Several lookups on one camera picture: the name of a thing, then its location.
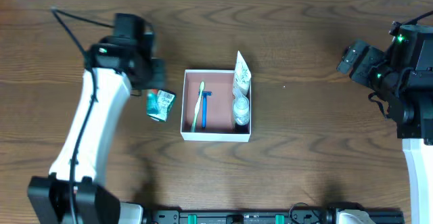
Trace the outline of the green and white soap packet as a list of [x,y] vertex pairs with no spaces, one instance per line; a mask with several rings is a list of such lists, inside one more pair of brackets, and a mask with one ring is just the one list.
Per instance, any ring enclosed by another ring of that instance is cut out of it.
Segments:
[[166,122],[169,112],[175,102],[176,95],[169,91],[158,89],[158,114],[147,114],[150,118],[160,122]]

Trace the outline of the green and white toothbrush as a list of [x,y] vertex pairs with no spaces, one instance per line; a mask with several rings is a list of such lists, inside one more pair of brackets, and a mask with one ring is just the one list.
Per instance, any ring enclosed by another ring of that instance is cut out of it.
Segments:
[[191,126],[191,132],[192,133],[196,132],[196,124],[197,124],[198,114],[200,111],[200,104],[201,104],[202,94],[204,92],[204,88],[205,88],[205,82],[202,81],[200,83],[200,87],[199,87],[198,100],[197,100],[196,106],[194,108],[194,117],[193,117],[193,122],[192,122],[192,126]]

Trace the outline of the blue disposable razor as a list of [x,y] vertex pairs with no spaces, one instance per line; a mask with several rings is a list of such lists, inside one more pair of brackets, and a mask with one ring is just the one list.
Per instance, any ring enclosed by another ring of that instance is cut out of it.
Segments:
[[211,96],[212,92],[211,91],[203,91],[202,92],[202,128],[205,129],[206,128],[206,123],[207,123],[207,97]]

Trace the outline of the white floral lotion tube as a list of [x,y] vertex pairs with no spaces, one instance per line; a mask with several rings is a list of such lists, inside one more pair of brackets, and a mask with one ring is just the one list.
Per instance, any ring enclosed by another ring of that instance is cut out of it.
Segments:
[[247,95],[250,90],[251,78],[251,71],[242,54],[238,51],[233,75],[233,94],[236,95],[235,91],[238,89],[243,95]]

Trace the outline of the clear pump soap bottle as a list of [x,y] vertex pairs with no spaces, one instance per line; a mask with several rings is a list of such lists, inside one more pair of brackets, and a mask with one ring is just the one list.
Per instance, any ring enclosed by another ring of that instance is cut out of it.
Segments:
[[236,133],[248,133],[250,123],[250,101],[238,89],[233,90],[232,103],[233,126]]

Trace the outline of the red and teal toothpaste tube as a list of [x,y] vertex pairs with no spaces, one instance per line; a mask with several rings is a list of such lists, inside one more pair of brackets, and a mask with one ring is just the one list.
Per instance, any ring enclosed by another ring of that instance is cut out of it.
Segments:
[[148,89],[147,90],[147,102],[146,102],[147,114],[158,114],[158,90]]

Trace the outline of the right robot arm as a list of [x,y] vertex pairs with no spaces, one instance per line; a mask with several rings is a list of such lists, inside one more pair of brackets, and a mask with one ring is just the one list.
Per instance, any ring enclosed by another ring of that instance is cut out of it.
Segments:
[[393,22],[392,42],[382,51],[356,40],[337,71],[372,90],[386,119],[396,123],[410,180],[411,220],[432,222],[432,27],[416,19]]

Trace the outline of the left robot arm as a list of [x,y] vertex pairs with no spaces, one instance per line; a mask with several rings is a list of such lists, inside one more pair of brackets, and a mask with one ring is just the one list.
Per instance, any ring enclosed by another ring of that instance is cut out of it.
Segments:
[[164,61],[154,57],[154,29],[142,17],[117,13],[113,33],[84,58],[81,98],[64,146],[46,177],[34,176],[28,199],[40,223],[151,223],[142,205],[105,187],[118,119],[133,91],[163,89]]

